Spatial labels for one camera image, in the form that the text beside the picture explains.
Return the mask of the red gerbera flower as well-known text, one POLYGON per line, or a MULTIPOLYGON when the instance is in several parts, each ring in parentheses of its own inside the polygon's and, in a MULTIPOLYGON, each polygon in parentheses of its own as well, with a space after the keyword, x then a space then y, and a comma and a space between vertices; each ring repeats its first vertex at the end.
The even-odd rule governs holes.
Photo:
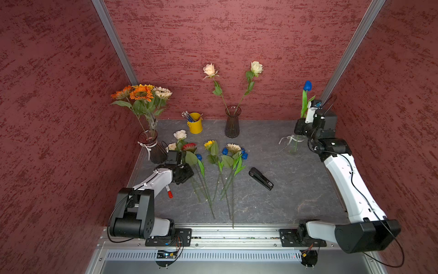
POLYGON ((194 172, 192 179, 192 186, 199 202, 207 202, 213 219, 215 219, 213 211, 213 199, 209 193, 208 184, 205 177, 201 175, 196 157, 197 145, 194 143, 187 143, 183 145, 182 152, 185 153, 185 162, 189 164, 194 172))

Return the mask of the cream rose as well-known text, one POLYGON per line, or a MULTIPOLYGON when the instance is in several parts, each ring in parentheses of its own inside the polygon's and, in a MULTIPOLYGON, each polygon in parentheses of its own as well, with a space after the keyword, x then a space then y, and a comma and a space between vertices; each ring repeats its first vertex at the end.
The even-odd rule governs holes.
POLYGON ((243 99, 252 92, 252 90, 254 88, 254 78, 259 77, 260 74, 262 74, 262 72, 263 72, 263 65, 261 63, 259 63, 259 61, 253 61, 250 64, 250 70, 247 71, 245 74, 246 80, 248 82, 248 86, 247 86, 246 91, 243 94, 242 98, 240 99, 237 107, 240 107, 240 104, 242 103, 243 99))
POLYGON ((168 145, 167 149, 169 151, 177 151, 177 144, 176 143, 171 143, 168 145))

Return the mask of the white rose top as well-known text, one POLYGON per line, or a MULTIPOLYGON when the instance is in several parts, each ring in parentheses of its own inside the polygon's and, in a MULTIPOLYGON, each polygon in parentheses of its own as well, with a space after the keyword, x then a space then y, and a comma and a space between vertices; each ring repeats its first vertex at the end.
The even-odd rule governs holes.
POLYGON ((176 140, 184 140, 187 138, 187 132, 185 130, 179 130, 173 134, 176 140))

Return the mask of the white rose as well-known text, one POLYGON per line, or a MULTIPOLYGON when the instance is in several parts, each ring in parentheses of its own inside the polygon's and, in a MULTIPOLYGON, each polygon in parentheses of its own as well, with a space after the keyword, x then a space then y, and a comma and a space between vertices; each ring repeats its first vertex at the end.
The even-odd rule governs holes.
POLYGON ((179 130, 173 134, 176 140, 184 140, 187 138, 187 132, 185 130, 179 130))
POLYGON ((222 90, 220 84, 216 81, 216 77, 219 76, 218 75, 219 71, 216 70, 214 64, 210 63, 210 64, 206 64, 203 67, 203 72, 206 75, 204 77, 205 79, 208 78, 208 79, 211 79, 213 81, 213 84, 214 84, 213 93, 214 93, 214 95, 216 95, 222 99, 222 101, 225 105, 225 108, 226 108, 227 112, 229 113, 229 109, 228 109, 227 103, 226 103, 224 95, 223 95, 223 90, 222 90))

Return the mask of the cream gerbera flower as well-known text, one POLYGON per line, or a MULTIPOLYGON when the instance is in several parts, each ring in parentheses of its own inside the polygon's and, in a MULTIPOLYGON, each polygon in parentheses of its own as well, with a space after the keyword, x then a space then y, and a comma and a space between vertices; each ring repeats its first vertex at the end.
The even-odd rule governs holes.
POLYGON ((154 87, 152 93, 154 94, 154 116, 159 116, 165 110, 167 101, 172 96, 172 92, 163 87, 154 87))

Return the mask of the orange gerbera flower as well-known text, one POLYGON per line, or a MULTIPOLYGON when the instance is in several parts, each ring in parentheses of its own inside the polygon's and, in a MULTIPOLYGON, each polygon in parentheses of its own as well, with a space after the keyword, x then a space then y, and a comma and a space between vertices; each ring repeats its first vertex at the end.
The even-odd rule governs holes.
POLYGON ((121 107, 127 107, 137 118, 142 132, 145 132, 146 129, 140 120, 140 114, 134 109, 133 103, 130 101, 130 94, 134 91, 133 86, 126 86, 123 90, 117 91, 115 94, 111 95, 111 98, 114 100, 112 105, 117 105, 121 107))

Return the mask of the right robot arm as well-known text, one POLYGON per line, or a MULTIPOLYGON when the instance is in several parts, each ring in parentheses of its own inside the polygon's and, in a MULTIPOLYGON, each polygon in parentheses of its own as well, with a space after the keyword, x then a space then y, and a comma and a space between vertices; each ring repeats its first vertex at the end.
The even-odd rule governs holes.
POLYGON ((336 243, 345 253, 383 251, 401 232, 397 220, 388 219, 363 181, 352 151, 343 139, 336 138, 337 116, 330 110, 310 107, 294 129, 308 139, 311 151, 321 162, 338 190, 348 214, 348 224, 318 220, 304 223, 305 235, 336 243))

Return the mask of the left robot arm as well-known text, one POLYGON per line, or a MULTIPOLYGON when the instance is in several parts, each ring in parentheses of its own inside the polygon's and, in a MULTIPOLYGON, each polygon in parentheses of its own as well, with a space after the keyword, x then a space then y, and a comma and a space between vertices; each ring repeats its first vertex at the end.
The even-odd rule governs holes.
POLYGON ((194 176, 189 164, 182 161, 183 153, 170 151, 163 164, 137 186, 122 188, 117 194, 116 204, 109 217, 107 236, 122 237, 124 242, 151 237, 172 238, 176 235, 175 223, 171 219, 155 216, 155 197, 166 190, 172 197, 169 185, 185 183, 194 176))

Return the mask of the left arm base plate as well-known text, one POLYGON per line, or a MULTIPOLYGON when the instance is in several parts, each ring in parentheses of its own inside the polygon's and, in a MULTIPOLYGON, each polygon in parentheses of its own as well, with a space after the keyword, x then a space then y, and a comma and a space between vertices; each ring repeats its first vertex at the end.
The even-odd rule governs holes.
POLYGON ((192 238, 192 229, 176 228, 174 233, 169 236, 154 236, 149 237, 146 242, 146 247, 189 247, 192 238))

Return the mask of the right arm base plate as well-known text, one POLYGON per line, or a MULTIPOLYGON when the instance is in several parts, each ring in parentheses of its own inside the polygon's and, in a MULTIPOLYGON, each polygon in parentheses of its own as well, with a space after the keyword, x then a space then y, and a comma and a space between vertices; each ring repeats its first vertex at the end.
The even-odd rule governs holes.
POLYGON ((308 235, 305 228, 280 229, 279 238, 283 247, 327 247, 324 240, 314 239, 308 235))

